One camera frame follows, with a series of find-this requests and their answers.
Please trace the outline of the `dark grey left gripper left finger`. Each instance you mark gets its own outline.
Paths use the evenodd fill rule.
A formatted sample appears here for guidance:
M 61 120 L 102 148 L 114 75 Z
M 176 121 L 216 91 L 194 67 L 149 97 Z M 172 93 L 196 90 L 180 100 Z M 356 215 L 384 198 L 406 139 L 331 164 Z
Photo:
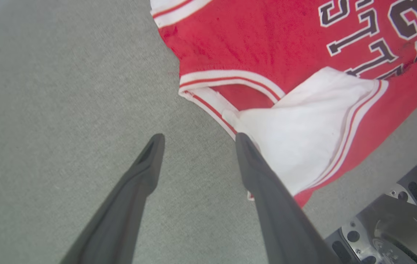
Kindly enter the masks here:
M 153 135 L 61 263 L 132 263 L 146 199 L 157 187 L 164 149 L 164 135 Z

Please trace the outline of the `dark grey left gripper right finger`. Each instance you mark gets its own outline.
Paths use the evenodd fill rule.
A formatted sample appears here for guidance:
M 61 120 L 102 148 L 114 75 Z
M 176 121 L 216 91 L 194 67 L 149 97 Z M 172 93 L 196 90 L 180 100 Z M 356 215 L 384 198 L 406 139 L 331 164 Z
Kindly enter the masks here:
M 235 138 L 245 188 L 254 196 L 270 264 L 339 264 L 248 135 Z

